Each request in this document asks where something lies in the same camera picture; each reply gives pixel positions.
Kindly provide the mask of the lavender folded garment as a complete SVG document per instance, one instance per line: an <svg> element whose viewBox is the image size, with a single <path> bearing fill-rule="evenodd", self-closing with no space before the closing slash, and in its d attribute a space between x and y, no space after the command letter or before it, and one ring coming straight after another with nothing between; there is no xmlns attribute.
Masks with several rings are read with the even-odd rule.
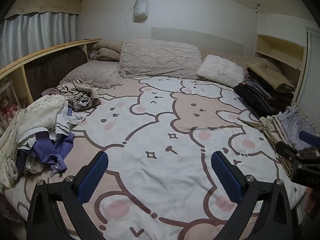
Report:
<svg viewBox="0 0 320 240"><path fill-rule="evenodd" d="M301 131L306 131L311 135L316 134L316 129L312 123L301 116L299 110L295 106L289 106L285 112L277 115L282 128L290 142L290 144L298 151L303 151L312 146L299 138Z"/></svg>

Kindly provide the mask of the grey quilted pillow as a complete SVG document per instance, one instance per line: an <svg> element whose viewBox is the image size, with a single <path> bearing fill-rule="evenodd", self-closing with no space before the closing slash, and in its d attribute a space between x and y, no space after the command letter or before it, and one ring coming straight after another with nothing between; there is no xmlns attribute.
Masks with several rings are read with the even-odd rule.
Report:
<svg viewBox="0 0 320 240"><path fill-rule="evenodd" d="M69 72L61 81L73 82L80 79L84 82L91 82L93 87L109 89L122 85L122 77L119 72L119 63L111 61L89 61Z"/></svg>

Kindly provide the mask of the folded beige blanket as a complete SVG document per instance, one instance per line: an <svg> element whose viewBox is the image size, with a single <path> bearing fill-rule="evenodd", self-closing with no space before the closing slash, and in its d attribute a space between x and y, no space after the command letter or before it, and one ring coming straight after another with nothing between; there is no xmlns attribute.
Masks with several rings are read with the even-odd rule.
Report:
<svg viewBox="0 0 320 240"><path fill-rule="evenodd" d="M101 40L93 46L92 60L119 62L123 41Z"/></svg>

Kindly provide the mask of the cream white garment pile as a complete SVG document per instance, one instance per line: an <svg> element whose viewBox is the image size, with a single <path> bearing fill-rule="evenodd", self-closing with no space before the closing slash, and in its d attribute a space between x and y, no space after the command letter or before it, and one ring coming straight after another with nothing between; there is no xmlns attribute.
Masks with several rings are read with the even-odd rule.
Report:
<svg viewBox="0 0 320 240"><path fill-rule="evenodd" d="M65 98L61 95L45 95L26 109L17 111L1 137L1 193L4 189L11 188L18 177L16 167L18 141L31 129L53 128L56 116L64 104Z"/></svg>

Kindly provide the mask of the wooden corner shelf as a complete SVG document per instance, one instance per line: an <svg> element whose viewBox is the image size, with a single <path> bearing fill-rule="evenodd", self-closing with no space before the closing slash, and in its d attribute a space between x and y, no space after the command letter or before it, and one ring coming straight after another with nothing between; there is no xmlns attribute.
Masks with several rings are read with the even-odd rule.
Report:
<svg viewBox="0 0 320 240"><path fill-rule="evenodd" d="M304 61L303 46L268 35L257 35L256 54L272 61L284 76L297 84Z"/></svg>

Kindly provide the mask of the pale blue curtain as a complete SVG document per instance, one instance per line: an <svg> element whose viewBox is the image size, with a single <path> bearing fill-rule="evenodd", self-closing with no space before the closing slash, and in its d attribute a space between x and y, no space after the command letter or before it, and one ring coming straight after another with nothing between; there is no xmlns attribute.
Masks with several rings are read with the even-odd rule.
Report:
<svg viewBox="0 0 320 240"><path fill-rule="evenodd" d="M36 51L76 41L77 15L32 13L1 24L1 68Z"/></svg>

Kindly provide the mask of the white wall lamp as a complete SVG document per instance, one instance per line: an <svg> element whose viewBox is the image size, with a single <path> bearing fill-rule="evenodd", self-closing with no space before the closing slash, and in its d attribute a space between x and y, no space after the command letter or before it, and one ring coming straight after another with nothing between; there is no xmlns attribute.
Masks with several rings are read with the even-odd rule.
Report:
<svg viewBox="0 0 320 240"><path fill-rule="evenodd" d="M134 22L143 22L148 19L149 0L136 0L134 6Z"/></svg>

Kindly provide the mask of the khaki folded garment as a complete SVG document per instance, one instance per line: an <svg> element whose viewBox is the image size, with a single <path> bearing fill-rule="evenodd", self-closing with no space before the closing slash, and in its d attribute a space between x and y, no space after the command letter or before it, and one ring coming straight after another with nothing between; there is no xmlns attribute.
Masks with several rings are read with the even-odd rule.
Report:
<svg viewBox="0 0 320 240"><path fill-rule="evenodd" d="M246 66L278 92L291 93L295 90L295 86L283 74L270 68L272 63L267 59L253 59L246 63Z"/></svg>

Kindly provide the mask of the dark folded clothes stack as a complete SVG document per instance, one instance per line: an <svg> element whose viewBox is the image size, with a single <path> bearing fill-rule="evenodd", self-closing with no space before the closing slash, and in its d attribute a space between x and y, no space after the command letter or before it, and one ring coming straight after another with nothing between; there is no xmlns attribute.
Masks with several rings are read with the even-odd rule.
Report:
<svg viewBox="0 0 320 240"><path fill-rule="evenodd" d="M247 71L248 77L233 90L257 119L284 112L291 105L292 92L279 92L253 70L247 68Z"/></svg>

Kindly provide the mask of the purple garment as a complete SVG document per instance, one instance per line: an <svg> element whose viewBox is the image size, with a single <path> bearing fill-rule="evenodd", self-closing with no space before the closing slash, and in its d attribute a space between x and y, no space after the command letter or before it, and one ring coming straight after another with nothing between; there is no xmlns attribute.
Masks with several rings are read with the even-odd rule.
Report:
<svg viewBox="0 0 320 240"><path fill-rule="evenodd" d="M63 135L57 141L50 140L48 132L36 133L36 142L31 152L33 157L38 158L43 164L50 166L50 178L57 173L63 173L67 170L64 159L73 148L73 140L74 133Z"/></svg>

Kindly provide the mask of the white slatted door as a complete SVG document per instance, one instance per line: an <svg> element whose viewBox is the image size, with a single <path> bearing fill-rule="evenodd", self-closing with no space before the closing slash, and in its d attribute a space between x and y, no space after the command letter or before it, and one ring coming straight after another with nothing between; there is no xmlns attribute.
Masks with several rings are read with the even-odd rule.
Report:
<svg viewBox="0 0 320 240"><path fill-rule="evenodd" d="M293 104L319 132L319 31L306 30L306 51Z"/></svg>

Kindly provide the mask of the small fluffy white pillow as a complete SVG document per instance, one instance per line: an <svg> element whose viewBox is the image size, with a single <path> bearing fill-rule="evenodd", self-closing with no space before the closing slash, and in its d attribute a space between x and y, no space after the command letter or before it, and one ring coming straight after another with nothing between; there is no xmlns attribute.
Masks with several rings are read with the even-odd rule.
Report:
<svg viewBox="0 0 320 240"><path fill-rule="evenodd" d="M242 67L215 55L206 56L197 75L231 88L245 80L245 71Z"/></svg>

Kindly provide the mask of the beige folded clothes stack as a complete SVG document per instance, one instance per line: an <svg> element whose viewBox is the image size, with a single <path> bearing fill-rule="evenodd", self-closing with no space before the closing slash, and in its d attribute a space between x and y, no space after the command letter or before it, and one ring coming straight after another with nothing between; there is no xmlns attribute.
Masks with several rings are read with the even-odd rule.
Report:
<svg viewBox="0 0 320 240"><path fill-rule="evenodd" d="M247 121L242 118L238 119L243 123L263 132L274 150L276 150L276 144L278 142L284 142L286 145L291 146L289 139L285 134L282 125L280 124L280 121L275 115L261 117L258 121ZM278 153L276 153L276 158L280 161L286 175L291 177L293 171L292 164L288 160L285 160L284 157L281 157Z"/></svg>

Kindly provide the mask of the patterned crumpled clothes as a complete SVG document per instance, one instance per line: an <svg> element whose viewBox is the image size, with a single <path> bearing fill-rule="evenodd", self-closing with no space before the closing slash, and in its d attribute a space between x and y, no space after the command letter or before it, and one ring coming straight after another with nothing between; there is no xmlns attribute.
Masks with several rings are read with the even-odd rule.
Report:
<svg viewBox="0 0 320 240"><path fill-rule="evenodd" d="M82 112L101 104L98 91L93 86L93 81L75 79L64 82L55 88L48 88L41 93L44 95L60 94L68 102L68 106L75 112Z"/></svg>

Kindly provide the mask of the bear print bed sheet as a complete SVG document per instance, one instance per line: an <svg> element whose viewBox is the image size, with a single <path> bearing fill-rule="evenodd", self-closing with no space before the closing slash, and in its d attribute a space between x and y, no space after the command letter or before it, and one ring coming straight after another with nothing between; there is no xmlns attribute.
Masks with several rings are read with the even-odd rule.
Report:
<svg viewBox="0 0 320 240"><path fill-rule="evenodd" d="M75 215L57 203L71 239L214 239L235 211L212 169L220 151L257 181L283 182L295 207L305 187L293 183L253 114L228 87L169 77L126 79L99 89L101 104L72 129L66 171L44 170L19 179L4 198L27 218L37 182L58 183L76 175L98 152L108 167L89 202L89 221L76 229Z"/></svg>

